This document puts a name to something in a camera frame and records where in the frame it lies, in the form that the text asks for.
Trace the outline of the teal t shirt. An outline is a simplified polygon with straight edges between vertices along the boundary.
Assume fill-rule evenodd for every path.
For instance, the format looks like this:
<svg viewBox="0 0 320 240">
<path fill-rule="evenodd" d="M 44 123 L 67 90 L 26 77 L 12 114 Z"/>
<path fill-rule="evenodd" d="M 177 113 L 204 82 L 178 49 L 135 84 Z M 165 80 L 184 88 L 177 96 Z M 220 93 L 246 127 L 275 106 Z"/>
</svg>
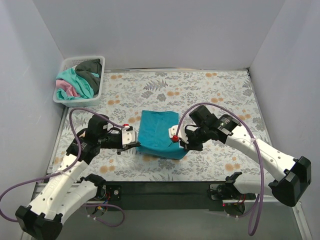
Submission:
<svg viewBox="0 0 320 240">
<path fill-rule="evenodd" d="M 150 111 L 141 113 L 138 130 L 137 151 L 144 155 L 181 160 L 187 152 L 178 142 L 172 142 L 169 129 L 179 123 L 179 114 L 174 111 Z"/>
</svg>

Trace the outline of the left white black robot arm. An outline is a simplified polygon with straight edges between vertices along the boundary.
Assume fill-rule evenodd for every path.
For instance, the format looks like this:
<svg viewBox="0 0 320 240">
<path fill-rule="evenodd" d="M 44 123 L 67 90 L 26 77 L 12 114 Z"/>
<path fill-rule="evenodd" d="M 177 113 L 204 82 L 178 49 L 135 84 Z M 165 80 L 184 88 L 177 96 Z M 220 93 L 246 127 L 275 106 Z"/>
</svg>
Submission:
<svg viewBox="0 0 320 240">
<path fill-rule="evenodd" d="M 56 175 L 52 176 L 28 206 L 15 216 L 24 232 L 37 240 L 55 240 L 65 221 L 88 200 L 101 200 L 108 193 L 106 180 L 95 174 L 80 177 L 101 149 L 120 154 L 138 147 L 137 132 L 128 124 L 108 127 L 108 117 L 93 115 L 66 150 Z"/>
</svg>

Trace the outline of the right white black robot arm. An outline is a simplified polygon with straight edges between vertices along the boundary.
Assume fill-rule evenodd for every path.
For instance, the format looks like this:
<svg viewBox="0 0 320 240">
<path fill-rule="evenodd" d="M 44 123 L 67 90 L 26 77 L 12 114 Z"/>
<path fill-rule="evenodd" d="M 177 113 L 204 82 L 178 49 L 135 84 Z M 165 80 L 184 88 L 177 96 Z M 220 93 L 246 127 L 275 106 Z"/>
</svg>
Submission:
<svg viewBox="0 0 320 240">
<path fill-rule="evenodd" d="M 186 151 L 201 152 L 203 144 L 213 140 L 240 151 L 259 164 L 260 179 L 245 179 L 242 172 L 235 172 L 213 191 L 216 196 L 237 199 L 246 194 L 268 195 L 294 207 L 311 184 L 309 159 L 290 156 L 256 138 L 245 122 L 229 110 L 216 117 L 208 110 L 207 103 L 202 102 L 190 107 L 184 115 L 195 124 L 194 130 L 184 129 L 180 145 Z"/>
</svg>

